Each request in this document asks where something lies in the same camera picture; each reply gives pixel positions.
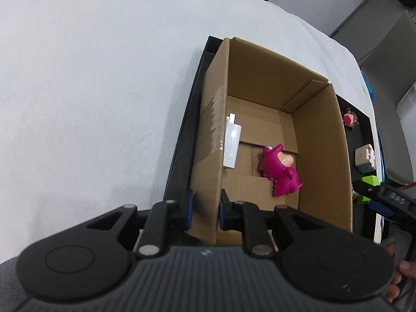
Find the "person's right hand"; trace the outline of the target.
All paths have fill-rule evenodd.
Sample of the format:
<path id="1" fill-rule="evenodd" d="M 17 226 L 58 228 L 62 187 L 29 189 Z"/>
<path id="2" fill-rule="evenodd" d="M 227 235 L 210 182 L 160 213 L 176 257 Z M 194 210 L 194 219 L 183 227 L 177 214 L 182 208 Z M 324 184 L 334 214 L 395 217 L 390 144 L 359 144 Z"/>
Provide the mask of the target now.
<path id="1" fill-rule="evenodd" d="M 398 299 L 400 295 L 400 288 L 398 287 L 398 285 L 404 279 L 413 280 L 415 279 L 415 277 L 416 277 L 415 262 L 401 261 L 399 265 L 396 267 L 391 283 L 387 288 L 386 295 L 385 295 L 387 301 L 392 303 L 395 299 Z"/>

